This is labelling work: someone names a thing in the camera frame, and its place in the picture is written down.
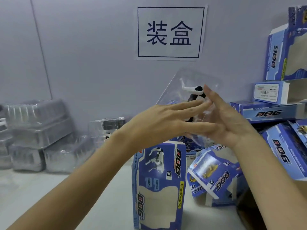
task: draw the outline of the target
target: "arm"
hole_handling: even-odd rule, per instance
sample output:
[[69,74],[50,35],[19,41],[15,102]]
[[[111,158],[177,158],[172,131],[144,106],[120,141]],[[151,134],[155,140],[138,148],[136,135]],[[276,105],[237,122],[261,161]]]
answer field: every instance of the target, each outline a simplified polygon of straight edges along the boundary
[[75,229],[134,153],[186,131],[197,133],[214,129],[213,123],[182,121],[211,105],[201,103],[154,106],[140,113],[113,133],[86,163],[42,197],[8,230]]
[[271,148],[241,114],[204,89],[216,106],[213,121],[219,124],[208,136],[235,152],[267,229],[306,228],[307,200]]

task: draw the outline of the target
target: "hand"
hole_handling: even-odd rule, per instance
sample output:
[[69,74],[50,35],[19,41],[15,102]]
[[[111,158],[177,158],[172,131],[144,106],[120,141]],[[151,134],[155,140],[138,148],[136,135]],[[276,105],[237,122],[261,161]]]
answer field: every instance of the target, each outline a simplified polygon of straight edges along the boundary
[[209,134],[217,126],[215,123],[187,123],[184,120],[203,113],[212,105],[211,101],[191,101],[171,105],[155,105],[135,116],[117,130],[121,139],[130,142],[129,147],[139,151],[174,137],[193,134]]
[[205,132],[203,135],[232,149],[246,139],[257,138],[259,134],[244,117],[226,103],[216,92],[206,85],[204,86],[206,96],[213,101],[215,109],[210,115],[210,122],[216,123],[216,129]]

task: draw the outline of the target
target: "forearm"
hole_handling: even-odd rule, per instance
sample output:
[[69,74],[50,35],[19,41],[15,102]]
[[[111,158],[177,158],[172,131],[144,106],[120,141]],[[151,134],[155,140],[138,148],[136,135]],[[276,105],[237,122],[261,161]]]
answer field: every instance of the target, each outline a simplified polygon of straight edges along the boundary
[[63,182],[24,213],[8,230],[75,229],[103,190],[133,155],[120,132]]
[[246,137],[234,151],[267,228],[305,228],[307,201],[265,140]]

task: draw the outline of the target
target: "white tabletop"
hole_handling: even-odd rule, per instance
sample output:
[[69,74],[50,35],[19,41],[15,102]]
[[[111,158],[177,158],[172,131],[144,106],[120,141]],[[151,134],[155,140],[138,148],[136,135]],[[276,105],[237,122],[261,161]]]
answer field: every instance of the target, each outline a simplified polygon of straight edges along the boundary
[[[0,170],[0,230],[19,216],[67,176],[17,173]],[[77,230],[133,230],[131,167],[123,166],[110,182]],[[194,202],[186,189],[182,230],[244,230],[235,207],[210,208]]]

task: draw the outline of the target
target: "sign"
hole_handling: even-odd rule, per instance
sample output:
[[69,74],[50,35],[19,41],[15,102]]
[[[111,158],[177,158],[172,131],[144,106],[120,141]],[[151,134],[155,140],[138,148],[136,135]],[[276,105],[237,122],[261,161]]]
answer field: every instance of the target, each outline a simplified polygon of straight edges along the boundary
[[138,7],[136,59],[197,60],[208,7]]

